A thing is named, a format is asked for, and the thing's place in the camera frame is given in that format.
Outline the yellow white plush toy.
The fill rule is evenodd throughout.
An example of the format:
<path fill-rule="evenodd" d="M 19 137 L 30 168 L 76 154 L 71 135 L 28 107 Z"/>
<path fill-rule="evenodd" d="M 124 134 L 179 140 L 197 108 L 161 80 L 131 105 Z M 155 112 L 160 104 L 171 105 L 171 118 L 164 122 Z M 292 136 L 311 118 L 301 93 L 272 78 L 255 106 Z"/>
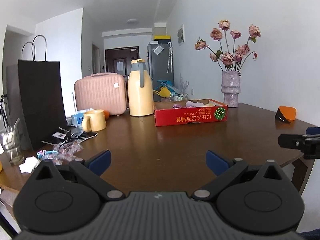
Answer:
<path fill-rule="evenodd" d="M 215 102 L 213 101 L 208 101 L 207 104 L 205 104 L 206 107 L 213 107 L 213 106 L 216 106 Z"/>

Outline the lilac fluffy headband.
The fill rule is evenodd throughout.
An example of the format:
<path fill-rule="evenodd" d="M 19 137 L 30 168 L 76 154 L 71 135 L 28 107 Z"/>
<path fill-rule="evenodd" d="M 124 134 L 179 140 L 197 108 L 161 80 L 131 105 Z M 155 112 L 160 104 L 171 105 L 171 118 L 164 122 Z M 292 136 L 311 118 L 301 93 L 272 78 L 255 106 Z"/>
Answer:
<path fill-rule="evenodd" d="M 187 101 L 185 103 L 186 108 L 195 108 L 195 107 L 204 107 L 205 105 L 201 102 L 192 102 L 192 101 Z"/>

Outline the clear plastic wrappers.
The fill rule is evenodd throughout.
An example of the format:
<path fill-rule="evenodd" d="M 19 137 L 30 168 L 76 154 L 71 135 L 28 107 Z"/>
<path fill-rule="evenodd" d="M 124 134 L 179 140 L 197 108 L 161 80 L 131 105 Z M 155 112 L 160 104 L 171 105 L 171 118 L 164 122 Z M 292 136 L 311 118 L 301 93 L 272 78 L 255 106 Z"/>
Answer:
<path fill-rule="evenodd" d="M 40 150 L 37 152 L 39 161 L 51 160 L 55 165 L 62 165 L 64 161 L 70 162 L 77 158 L 76 153 L 84 148 L 80 141 L 61 142 L 53 146 L 52 150 Z"/>

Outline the orange black wedge object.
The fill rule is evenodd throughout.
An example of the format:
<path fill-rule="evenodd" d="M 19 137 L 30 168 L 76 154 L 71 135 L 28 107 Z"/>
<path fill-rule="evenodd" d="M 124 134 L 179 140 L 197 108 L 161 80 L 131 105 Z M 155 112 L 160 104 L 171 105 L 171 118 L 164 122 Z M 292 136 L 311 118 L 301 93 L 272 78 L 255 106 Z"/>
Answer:
<path fill-rule="evenodd" d="M 275 119 L 289 124 L 296 119 L 297 110 L 294 107 L 279 106 L 275 114 Z"/>

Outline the yellow ceramic mug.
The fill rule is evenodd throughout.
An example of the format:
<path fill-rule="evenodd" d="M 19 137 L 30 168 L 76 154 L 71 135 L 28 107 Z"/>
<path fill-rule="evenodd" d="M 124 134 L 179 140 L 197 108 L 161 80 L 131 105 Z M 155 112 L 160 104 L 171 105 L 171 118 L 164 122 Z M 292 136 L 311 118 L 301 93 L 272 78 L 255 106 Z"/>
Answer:
<path fill-rule="evenodd" d="M 102 109 L 87 111 L 82 120 L 84 132 L 99 132 L 106 128 L 105 113 Z"/>

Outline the blue tissue pack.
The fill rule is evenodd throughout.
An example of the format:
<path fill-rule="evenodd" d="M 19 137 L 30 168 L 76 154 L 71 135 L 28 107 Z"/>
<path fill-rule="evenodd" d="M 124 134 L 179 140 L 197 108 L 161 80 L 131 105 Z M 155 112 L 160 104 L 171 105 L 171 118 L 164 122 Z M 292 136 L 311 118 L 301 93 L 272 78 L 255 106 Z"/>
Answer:
<path fill-rule="evenodd" d="M 82 126 L 82 121 L 84 119 L 84 113 L 78 112 L 71 116 L 71 126 L 78 127 Z"/>

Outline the orange fruit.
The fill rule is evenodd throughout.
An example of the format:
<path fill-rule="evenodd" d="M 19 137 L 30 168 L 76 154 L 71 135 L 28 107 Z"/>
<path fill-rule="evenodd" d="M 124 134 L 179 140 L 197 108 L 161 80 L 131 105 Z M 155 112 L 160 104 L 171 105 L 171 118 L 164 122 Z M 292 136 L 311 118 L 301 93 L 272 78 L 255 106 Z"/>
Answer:
<path fill-rule="evenodd" d="M 110 114 L 108 111 L 104 111 L 105 119 L 108 120 L 110 117 Z"/>

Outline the pink ribbed mini suitcase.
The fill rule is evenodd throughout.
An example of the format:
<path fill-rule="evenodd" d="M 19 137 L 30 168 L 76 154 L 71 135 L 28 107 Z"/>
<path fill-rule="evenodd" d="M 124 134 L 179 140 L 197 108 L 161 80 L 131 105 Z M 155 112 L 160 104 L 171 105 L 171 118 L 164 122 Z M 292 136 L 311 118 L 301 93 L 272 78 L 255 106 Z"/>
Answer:
<path fill-rule="evenodd" d="M 102 109 L 109 115 L 122 115 L 126 109 L 125 80 L 116 73 L 86 76 L 74 84 L 77 110 Z"/>

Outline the red cardboard tray box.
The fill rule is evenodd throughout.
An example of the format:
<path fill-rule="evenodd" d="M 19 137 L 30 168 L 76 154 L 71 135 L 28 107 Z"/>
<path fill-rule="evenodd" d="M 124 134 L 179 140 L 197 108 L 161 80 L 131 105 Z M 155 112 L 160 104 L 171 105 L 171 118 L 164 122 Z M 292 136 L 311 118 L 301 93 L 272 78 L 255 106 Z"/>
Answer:
<path fill-rule="evenodd" d="M 155 125 L 173 126 L 173 125 L 186 125 L 194 123 L 209 123 L 226 121 L 228 116 L 228 106 L 224 103 L 218 102 L 213 99 L 189 100 L 192 102 L 201 102 L 204 105 L 208 101 L 215 102 L 216 106 L 213 107 L 195 107 L 186 108 L 187 101 L 178 102 L 155 102 L 154 103 L 154 117 Z M 184 106 L 181 109 L 172 109 L 174 104 Z"/>

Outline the purple textured vase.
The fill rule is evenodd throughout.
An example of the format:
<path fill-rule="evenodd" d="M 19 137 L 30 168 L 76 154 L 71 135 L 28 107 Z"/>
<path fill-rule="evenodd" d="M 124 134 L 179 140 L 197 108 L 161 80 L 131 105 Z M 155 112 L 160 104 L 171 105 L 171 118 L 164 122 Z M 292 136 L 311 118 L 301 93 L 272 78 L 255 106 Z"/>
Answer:
<path fill-rule="evenodd" d="M 229 108 L 239 106 L 238 94 L 241 93 L 240 74 L 236 71 L 223 71 L 221 92 L 223 93 L 223 103 Z"/>

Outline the yellow thermos jug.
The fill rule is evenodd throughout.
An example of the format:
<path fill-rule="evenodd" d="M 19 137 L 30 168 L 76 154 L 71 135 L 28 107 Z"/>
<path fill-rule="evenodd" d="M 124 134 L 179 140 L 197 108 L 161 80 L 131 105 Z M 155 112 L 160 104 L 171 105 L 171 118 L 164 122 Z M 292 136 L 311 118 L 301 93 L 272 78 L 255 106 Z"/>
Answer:
<path fill-rule="evenodd" d="M 130 115 L 152 115 L 154 111 L 153 88 L 144 59 L 131 61 L 131 72 L 128 77 L 127 88 Z"/>

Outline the dried pink roses bouquet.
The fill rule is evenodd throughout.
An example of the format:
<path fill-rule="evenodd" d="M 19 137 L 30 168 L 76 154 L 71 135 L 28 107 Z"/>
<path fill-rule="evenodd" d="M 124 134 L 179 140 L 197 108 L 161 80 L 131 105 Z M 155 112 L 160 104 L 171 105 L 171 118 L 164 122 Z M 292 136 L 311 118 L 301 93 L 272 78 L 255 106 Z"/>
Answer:
<path fill-rule="evenodd" d="M 208 49 L 211 61 L 216 62 L 222 71 L 241 72 L 245 62 L 251 56 L 254 61 L 258 59 L 258 54 L 249 47 L 249 42 L 255 43 L 261 37 L 260 28 L 250 24 L 248 28 L 248 38 L 244 44 L 236 45 L 236 40 L 242 37 L 242 33 L 231 29 L 229 20 L 220 20 L 218 27 L 210 32 L 210 38 L 219 43 L 219 48 L 214 50 L 210 45 L 198 38 L 194 48 L 196 51 Z"/>

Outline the dark brown door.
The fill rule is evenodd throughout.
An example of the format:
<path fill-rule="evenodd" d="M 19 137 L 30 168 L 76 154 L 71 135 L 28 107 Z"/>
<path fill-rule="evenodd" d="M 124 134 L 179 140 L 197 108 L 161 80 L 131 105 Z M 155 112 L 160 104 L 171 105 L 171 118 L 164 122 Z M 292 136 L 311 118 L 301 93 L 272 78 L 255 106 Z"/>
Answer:
<path fill-rule="evenodd" d="M 128 77 L 131 61 L 139 59 L 139 47 L 121 47 L 105 49 L 106 71 Z"/>

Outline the grey refrigerator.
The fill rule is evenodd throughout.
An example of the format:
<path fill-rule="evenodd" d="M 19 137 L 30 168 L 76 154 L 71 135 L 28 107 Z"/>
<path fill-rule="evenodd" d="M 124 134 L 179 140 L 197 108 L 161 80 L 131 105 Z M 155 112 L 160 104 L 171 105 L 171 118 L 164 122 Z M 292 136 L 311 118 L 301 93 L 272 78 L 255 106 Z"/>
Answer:
<path fill-rule="evenodd" d="M 174 85 L 173 48 L 167 44 L 148 44 L 149 74 L 153 90 L 160 90 L 162 82 Z"/>

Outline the yellow box on fridge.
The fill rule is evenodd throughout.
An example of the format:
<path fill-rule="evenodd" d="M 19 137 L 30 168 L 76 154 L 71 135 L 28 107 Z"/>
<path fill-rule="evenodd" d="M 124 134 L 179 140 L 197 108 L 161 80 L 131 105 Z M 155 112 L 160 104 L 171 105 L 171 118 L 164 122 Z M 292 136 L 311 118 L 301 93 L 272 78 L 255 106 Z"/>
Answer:
<path fill-rule="evenodd" d="M 171 36 L 170 35 L 155 35 L 153 37 L 154 40 L 170 40 Z"/>

